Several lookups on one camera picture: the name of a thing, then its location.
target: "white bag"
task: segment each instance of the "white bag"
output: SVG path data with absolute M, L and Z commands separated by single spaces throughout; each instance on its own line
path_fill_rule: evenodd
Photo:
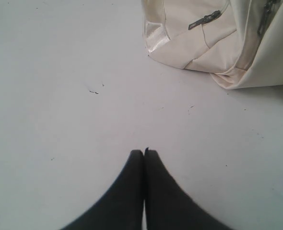
M 226 89 L 283 84 L 283 0 L 142 0 L 149 55 Z

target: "zipper pull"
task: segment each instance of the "zipper pull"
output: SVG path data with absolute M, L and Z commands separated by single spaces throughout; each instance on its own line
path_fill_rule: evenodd
M 195 21 L 194 23 L 189 25 L 189 30 L 195 28 L 198 25 L 203 25 L 206 23 L 210 23 L 211 21 L 214 21 L 215 19 L 219 18 L 222 15 L 221 11 L 215 11 L 212 14 L 205 15 L 203 18 Z
M 280 0 L 268 0 L 267 3 L 264 5 L 263 14 L 262 14 L 261 21 L 260 21 L 258 31 L 257 31 L 260 37 L 262 37 L 265 33 L 268 18 L 270 14 L 272 13 L 272 10 L 271 10 L 272 6 L 278 2 L 280 2 Z

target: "white floor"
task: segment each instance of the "white floor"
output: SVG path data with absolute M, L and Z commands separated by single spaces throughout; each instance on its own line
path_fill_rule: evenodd
M 230 227 L 283 230 L 283 86 L 151 60 L 139 1 L 0 0 L 0 230 L 61 228 L 146 147 Z

